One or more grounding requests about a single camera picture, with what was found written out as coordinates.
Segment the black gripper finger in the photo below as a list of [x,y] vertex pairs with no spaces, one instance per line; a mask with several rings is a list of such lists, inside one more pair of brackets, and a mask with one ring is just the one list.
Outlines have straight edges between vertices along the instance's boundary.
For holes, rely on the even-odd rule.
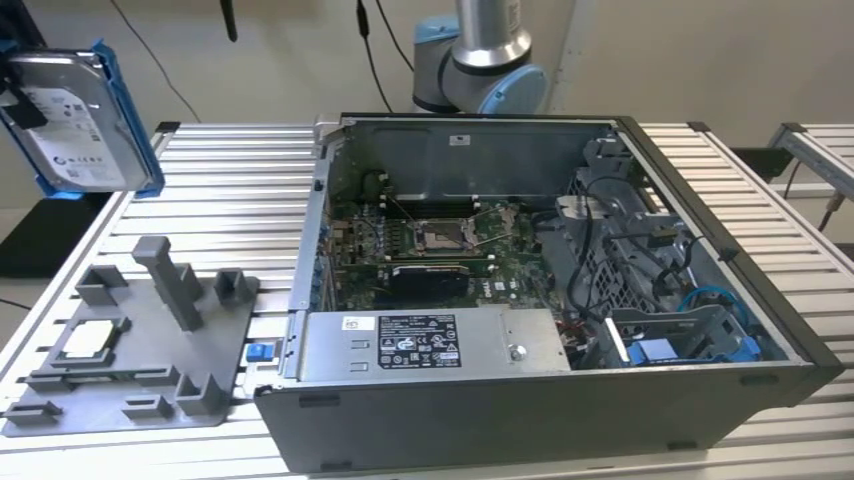
[[2,111],[20,128],[46,125],[46,116],[22,89],[20,81],[8,64],[2,65]]

